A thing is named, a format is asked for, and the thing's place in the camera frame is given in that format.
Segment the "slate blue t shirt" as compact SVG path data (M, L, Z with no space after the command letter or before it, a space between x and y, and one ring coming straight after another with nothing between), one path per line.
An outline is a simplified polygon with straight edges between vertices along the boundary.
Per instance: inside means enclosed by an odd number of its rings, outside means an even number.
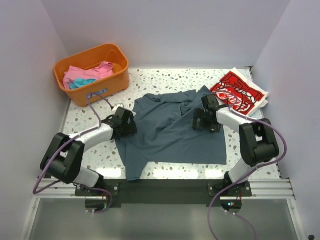
M196 109L203 108L202 97L210 94L203 86L199 91L148 93L135 100L137 133L116 140L128 181L140 179L149 162L227 164L224 131L192 128Z

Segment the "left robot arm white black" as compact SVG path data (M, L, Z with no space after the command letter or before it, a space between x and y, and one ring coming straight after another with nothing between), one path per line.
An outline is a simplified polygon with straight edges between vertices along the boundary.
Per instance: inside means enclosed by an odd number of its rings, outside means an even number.
M134 113L118 104L111 115L97 126L70 135L57 133L41 161L40 169L65 184L84 185L92 196L99 196L104 190L103 177L82 166L84 153L101 143L137 132Z

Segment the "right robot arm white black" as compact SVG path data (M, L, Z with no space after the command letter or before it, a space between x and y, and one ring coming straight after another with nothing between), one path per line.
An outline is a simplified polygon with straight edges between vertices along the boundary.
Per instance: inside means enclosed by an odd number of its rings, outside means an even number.
M197 108L192 128L201 126L212 133L218 133L227 126L239 134L240 159L224 175L222 189L230 197L240 190L240 184L246 182L257 167L269 163L278 157L280 149L271 122L266 119L253 119L236 113L226 105L220 105L215 95L201 99L203 109Z

